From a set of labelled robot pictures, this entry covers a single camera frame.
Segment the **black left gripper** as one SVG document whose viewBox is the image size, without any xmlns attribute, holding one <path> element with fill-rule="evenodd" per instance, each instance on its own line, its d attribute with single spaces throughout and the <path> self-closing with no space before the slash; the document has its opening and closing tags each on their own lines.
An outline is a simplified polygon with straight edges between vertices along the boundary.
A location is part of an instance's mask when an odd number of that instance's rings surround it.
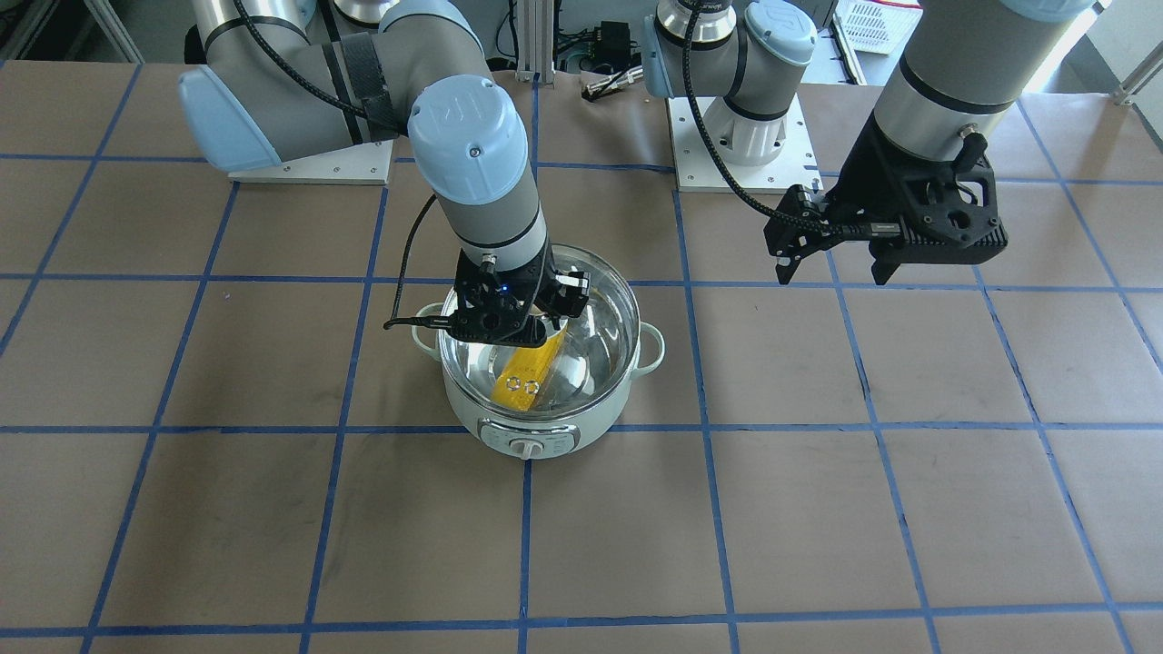
<svg viewBox="0 0 1163 654">
<path fill-rule="evenodd" d="M 893 144 L 869 118 L 825 196 L 825 219 L 851 223 L 868 239 L 877 286 L 889 285 L 906 263 L 985 263 L 1009 244 L 986 148 L 986 137 L 973 130 L 955 136 L 948 159 L 922 159 Z M 790 284 L 812 253 L 776 250 L 777 282 Z"/>
</svg>

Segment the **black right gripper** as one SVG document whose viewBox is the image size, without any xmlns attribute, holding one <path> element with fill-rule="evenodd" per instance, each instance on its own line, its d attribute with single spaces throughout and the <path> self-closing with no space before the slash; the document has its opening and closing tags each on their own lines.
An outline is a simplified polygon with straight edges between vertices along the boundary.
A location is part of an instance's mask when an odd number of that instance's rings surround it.
<svg viewBox="0 0 1163 654">
<path fill-rule="evenodd" d="M 498 272 L 481 260 L 461 253 L 454 273 L 457 307 L 450 314 L 449 334 L 458 341 L 537 348 L 548 330 L 531 317 L 543 285 L 543 311 L 552 332 L 564 330 L 569 319 L 582 317 L 590 293 L 586 272 L 554 272 L 549 278 L 550 244 L 545 242 L 525 265 Z"/>
</svg>

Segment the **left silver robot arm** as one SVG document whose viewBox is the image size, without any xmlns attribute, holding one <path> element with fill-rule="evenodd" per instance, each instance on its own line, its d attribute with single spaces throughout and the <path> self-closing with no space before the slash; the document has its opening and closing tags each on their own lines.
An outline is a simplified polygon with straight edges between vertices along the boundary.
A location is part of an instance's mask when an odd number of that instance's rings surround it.
<svg viewBox="0 0 1163 654">
<path fill-rule="evenodd" d="M 876 284 L 904 265 L 971 266 L 1004 253 L 992 131 L 1089 1 L 922 1 L 879 93 L 802 83 L 816 50 L 790 1 L 661 1 L 645 21 L 645 85 L 685 104 L 692 145 L 723 187 L 768 218 L 775 276 L 864 242 Z M 795 119 L 811 136 L 868 111 L 832 187 L 782 182 L 768 204 L 747 171 L 782 159 Z"/>
</svg>

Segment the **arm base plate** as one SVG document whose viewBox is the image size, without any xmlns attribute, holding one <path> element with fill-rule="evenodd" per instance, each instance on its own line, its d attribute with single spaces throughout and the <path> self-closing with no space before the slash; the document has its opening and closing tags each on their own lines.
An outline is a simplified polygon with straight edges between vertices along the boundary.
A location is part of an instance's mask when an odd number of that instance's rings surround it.
<svg viewBox="0 0 1163 654">
<path fill-rule="evenodd" d="M 730 186 L 702 143 L 687 99 L 672 98 L 666 104 L 678 190 L 730 193 Z M 768 123 L 733 113 L 721 98 L 698 98 L 697 104 L 702 125 L 709 130 L 711 149 L 748 193 L 783 194 L 793 185 L 821 190 L 798 95 L 790 100 L 785 115 Z"/>
<path fill-rule="evenodd" d="M 238 183 L 311 183 L 311 185 L 386 186 L 395 140 L 348 145 L 279 165 L 228 173 Z"/>
</svg>

